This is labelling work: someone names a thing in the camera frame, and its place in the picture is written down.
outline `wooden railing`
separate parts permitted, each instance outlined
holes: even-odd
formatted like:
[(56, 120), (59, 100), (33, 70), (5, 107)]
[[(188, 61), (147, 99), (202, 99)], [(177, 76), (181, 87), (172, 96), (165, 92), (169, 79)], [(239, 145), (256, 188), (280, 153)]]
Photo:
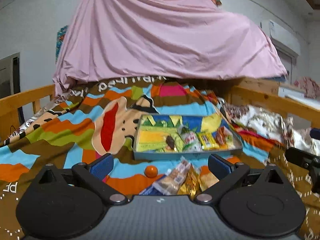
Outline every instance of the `wooden railing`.
[(234, 96), (240, 98), (237, 105), (256, 105), (255, 103), (261, 103), (262, 107), (268, 110), (274, 111), (286, 117), (287, 114), (294, 114), (303, 119), (311, 121), (311, 127), (320, 128), (320, 111), (304, 104), (301, 104), (290, 98), (281, 98), (275, 94), (265, 93), (261, 91), (255, 91), (253, 89), (244, 88), (241, 86), (233, 86), (228, 90), (225, 96), (229, 103), (235, 103)]
[(0, 138), (5, 140), (13, 130), (20, 126), (18, 108), (32, 103), (33, 112), (41, 109), (40, 99), (54, 94), (54, 85), (48, 85), (0, 99)]
[[(6, 139), (12, 132), (11, 127), (18, 128), (18, 108), (32, 103), (33, 112), (36, 113), (40, 108), (40, 99), (54, 93), (54, 85), (48, 85), (37, 89), (18, 93), (0, 99), (0, 137)], [(280, 98), (273, 91), (262, 92), (247, 88), (242, 85), (232, 85), (226, 89), (223, 96), (228, 102), (234, 103), (234, 97), (240, 98), (238, 104), (260, 103), (261, 106), (280, 113), (286, 117), (288, 113), (295, 114), (306, 120), (311, 121), (311, 126), (320, 128), (320, 111), (310, 106), (303, 105), (289, 98)]]

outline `cartoon print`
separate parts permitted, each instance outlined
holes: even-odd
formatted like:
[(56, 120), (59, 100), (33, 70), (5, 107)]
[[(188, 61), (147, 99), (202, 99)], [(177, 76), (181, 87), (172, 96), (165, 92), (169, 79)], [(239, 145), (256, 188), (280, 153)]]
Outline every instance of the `cartoon print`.
[(141, 114), (158, 113), (153, 106), (153, 100), (143, 95), (127, 109), (127, 99), (120, 97), (111, 101), (95, 122), (92, 145), (100, 155), (105, 153), (117, 154), (125, 138), (133, 138)]

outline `carbon fiber surface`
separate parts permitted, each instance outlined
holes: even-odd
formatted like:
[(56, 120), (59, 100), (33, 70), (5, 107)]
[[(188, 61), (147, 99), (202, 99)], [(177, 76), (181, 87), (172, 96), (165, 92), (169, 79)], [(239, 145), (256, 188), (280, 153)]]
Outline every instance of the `carbon fiber surface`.
[[(253, 240), (227, 227), (213, 208), (188, 196), (135, 196), (109, 209), (100, 224), (73, 240)], [(282, 240), (299, 240), (296, 235)], [(25, 240), (36, 240), (27, 237)]]

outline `yellow snack package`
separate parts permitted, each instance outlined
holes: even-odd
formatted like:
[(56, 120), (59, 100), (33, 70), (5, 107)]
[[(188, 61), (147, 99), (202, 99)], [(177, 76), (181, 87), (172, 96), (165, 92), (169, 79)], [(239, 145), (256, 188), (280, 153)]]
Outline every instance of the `yellow snack package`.
[(199, 141), (201, 143), (202, 150), (208, 151), (208, 150), (220, 148), (219, 144), (213, 138), (211, 133), (200, 132), (200, 133), (197, 133), (197, 135), (198, 135)]

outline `snack package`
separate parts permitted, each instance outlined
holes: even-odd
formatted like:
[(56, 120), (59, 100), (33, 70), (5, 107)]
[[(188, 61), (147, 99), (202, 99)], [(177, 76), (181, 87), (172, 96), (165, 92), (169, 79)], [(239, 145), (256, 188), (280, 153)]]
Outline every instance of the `snack package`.
[(225, 126), (218, 128), (217, 133), (216, 133), (216, 140), (217, 140), (218, 144), (220, 145), (220, 148), (223, 148), (223, 149), (234, 148), (233, 134)]
[(168, 176), (152, 185), (164, 195), (176, 195), (180, 186), (185, 181), (191, 164), (185, 159), (181, 158), (181, 162), (170, 172)]
[(185, 146), (182, 149), (183, 151), (202, 151), (201, 144), (195, 132), (191, 131), (185, 125), (180, 125), (177, 128), (177, 131), (180, 137), (182, 138), (183, 142), (185, 143)]
[(219, 180), (211, 172), (200, 176), (200, 188), (202, 191), (205, 191), (207, 188), (211, 187), (217, 182), (219, 182)]
[(189, 195), (191, 199), (194, 199), (200, 189), (199, 178), (200, 170), (191, 165), (187, 178), (178, 191), (178, 195)]
[[(171, 173), (171, 169), (168, 169), (167, 172), (161, 178), (157, 179), (156, 181), (164, 179), (170, 173)], [(163, 196), (163, 194), (159, 190), (157, 190), (155, 187), (153, 187), (153, 184), (151, 184), (149, 187), (146, 187), (138, 195)]]
[(166, 146), (156, 150), (157, 153), (172, 153), (172, 152), (182, 152), (184, 143), (178, 133), (172, 133), (164, 137)]
[(219, 144), (213, 138), (211, 133), (200, 132), (200, 133), (197, 133), (197, 135), (202, 145), (202, 150), (208, 151), (208, 150), (220, 148)]

